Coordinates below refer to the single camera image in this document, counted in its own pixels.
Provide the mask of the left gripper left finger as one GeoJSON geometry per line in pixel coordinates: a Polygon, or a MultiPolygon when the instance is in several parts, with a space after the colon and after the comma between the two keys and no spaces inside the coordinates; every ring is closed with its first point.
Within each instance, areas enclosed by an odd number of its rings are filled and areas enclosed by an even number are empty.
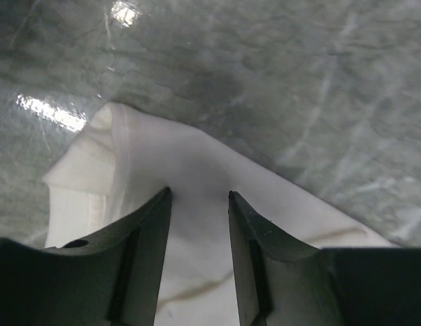
{"type": "Polygon", "coordinates": [[[172,193],[63,247],[0,238],[0,325],[152,325],[172,193]]]}

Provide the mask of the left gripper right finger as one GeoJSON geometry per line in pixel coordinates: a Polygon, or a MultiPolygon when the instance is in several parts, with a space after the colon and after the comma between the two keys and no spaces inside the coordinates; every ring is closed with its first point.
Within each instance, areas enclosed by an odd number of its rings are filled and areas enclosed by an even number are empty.
{"type": "Polygon", "coordinates": [[[421,248],[317,249],[229,194],[241,325],[421,325],[421,248]]]}

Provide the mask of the cream white t shirt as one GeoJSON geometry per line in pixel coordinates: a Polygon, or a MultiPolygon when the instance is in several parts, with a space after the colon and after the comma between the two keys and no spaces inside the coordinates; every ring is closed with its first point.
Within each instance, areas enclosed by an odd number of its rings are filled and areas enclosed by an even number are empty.
{"type": "Polygon", "coordinates": [[[197,128],[108,103],[45,174],[46,245],[61,246],[173,194],[156,325],[239,323],[228,222],[238,192],[315,247],[387,247],[367,226],[197,128]]]}

